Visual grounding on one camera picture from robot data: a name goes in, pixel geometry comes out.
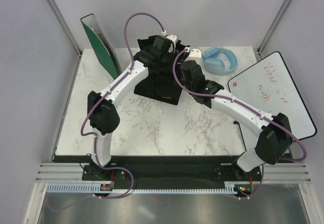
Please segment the black canvas bag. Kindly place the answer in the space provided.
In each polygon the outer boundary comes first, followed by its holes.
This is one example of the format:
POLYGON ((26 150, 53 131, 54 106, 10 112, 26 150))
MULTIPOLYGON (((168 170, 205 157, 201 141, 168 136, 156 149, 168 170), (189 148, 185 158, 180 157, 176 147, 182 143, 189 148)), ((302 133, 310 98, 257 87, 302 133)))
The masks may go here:
POLYGON ((148 68, 148 76, 135 86, 134 94, 177 105, 182 88, 174 79, 172 67, 176 56, 186 46, 177 41, 175 52, 169 53, 172 41, 161 35, 138 39, 137 42, 140 51, 134 59, 148 68))

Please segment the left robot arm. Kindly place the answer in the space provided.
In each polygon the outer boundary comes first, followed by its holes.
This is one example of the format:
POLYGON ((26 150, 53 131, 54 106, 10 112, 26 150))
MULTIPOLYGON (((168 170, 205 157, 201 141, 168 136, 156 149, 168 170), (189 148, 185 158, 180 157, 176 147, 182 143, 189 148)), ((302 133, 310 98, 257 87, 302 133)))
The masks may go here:
POLYGON ((149 66, 160 61, 160 56, 174 55, 175 35, 157 35, 148 39, 149 45, 131 56, 131 64, 127 69, 100 93, 91 92, 88 95, 88 114, 85 121, 90 121, 92 132, 85 133, 82 124, 81 135, 94 135, 94 153, 92 160, 104 167, 111 160, 111 138, 120 123, 117 108, 125 96, 149 76, 149 66))

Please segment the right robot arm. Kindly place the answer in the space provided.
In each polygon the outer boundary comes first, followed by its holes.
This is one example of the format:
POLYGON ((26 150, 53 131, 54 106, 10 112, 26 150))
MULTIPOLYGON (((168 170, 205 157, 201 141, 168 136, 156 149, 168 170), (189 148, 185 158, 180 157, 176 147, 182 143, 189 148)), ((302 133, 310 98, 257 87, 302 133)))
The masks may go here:
POLYGON ((179 65, 180 83, 192 91, 194 100, 208 108, 218 110, 245 128, 257 138, 256 145, 240 155, 234 162, 244 172, 249 172, 262 164, 276 164, 292 144, 290 122, 286 115, 272 115, 236 99, 228 90, 214 81, 207 80, 200 65, 194 60, 179 65))

